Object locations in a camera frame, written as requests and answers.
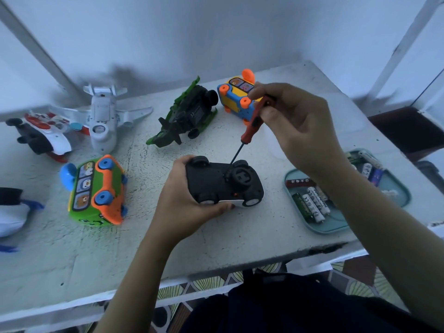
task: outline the red screwdriver handle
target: red screwdriver handle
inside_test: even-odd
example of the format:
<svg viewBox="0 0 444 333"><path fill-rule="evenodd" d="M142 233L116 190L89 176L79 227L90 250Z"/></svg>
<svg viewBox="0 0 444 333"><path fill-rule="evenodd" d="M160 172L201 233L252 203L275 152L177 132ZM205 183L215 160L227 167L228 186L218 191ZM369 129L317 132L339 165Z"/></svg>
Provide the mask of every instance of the red screwdriver handle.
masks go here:
<svg viewBox="0 0 444 333"><path fill-rule="evenodd" d="M275 106L276 105L276 99L272 96L265 95L262 97L261 101L256 104L256 107L253 111L253 116L250 119L250 122L247 126L247 130L244 134L241 136L241 141L243 144L249 144L251 142L251 138L254 134L259 130L261 125L264 123L262 118L259 115L259 111L261 108L265 106Z"/></svg>

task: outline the green and black toy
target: green and black toy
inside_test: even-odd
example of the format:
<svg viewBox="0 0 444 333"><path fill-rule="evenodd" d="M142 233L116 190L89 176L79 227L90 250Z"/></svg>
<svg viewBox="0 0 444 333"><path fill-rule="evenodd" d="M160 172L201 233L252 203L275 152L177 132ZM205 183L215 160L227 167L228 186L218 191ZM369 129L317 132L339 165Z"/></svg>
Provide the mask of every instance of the green and black toy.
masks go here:
<svg viewBox="0 0 444 333"><path fill-rule="evenodd" d="M175 141L182 143L180 134L188 132L190 139L195 139L213 120L217 109L212 107L219 102L218 93L197 85L200 77L194 80L188 89L174 100L174 105L166 118L159 118L162 128L158 134L147 140L147 145L164 147Z"/></svg>

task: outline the green and orange toy bus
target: green and orange toy bus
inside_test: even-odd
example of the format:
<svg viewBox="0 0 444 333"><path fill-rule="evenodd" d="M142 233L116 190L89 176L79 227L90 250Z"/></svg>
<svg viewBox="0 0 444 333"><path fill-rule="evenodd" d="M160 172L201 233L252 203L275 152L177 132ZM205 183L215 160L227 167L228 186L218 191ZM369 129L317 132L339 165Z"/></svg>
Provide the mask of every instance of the green and orange toy bus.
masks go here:
<svg viewBox="0 0 444 333"><path fill-rule="evenodd" d="M60 179L71 191L68 212L75 220L93 226L122 223L127 213L128 179L113 156L92 159L79 167L68 163L60 170Z"/></svg>

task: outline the white toy airplane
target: white toy airplane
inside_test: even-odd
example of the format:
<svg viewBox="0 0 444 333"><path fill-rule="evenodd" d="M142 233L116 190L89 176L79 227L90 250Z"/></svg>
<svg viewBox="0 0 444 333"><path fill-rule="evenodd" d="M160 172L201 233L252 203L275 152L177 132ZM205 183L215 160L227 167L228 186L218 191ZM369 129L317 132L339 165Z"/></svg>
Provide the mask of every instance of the white toy airplane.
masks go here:
<svg viewBox="0 0 444 333"><path fill-rule="evenodd" d="M117 143L117 128L119 126L132 127L133 121L149 115L152 107L144 109L122 111L115 108L116 97L127 92L124 87L84 86L83 90L92 95L91 108L80 111L64 107L50 106L49 111L58 114L70 121L80 123L89 128L92 148L100 154L109 154Z"/></svg>

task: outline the person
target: person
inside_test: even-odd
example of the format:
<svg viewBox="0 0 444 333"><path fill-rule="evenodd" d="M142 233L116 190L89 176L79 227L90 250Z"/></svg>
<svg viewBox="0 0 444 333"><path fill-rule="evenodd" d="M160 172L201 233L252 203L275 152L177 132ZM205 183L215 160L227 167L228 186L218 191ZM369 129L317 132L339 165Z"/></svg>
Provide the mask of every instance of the person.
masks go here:
<svg viewBox="0 0 444 333"><path fill-rule="evenodd" d="M259 99L265 94L277 101L275 107L262 108L260 116L286 157L342 211L410 313L380 298L345 295L327 281L255 274L228 297L206 299L182 332L443 331L444 241L350 166L326 100L283 83L257 83L248 96ZM201 206L192 198L185 174L192 157L174 161L149 229L96 333L147 332L173 248L234 207L229 202Z"/></svg>

